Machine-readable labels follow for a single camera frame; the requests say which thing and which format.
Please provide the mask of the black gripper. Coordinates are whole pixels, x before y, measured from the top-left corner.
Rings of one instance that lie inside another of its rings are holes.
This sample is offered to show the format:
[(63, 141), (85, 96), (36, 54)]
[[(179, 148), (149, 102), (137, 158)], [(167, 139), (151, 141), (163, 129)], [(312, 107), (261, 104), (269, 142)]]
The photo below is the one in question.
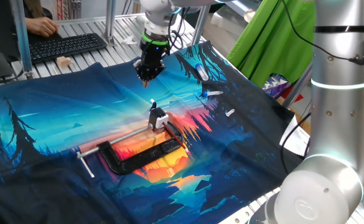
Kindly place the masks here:
[(168, 41), (142, 40), (140, 47), (142, 50), (141, 57), (133, 65), (142, 86), (146, 88), (165, 69), (162, 56), (167, 52), (169, 43)]

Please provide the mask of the bare person hand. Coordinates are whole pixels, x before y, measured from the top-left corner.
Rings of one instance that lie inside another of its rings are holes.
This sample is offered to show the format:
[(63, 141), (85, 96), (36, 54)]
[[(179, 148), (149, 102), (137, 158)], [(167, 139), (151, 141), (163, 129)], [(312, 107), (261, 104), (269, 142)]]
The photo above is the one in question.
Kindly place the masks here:
[(50, 37), (58, 33), (59, 25), (48, 17), (26, 18), (27, 31), (42, 37)]

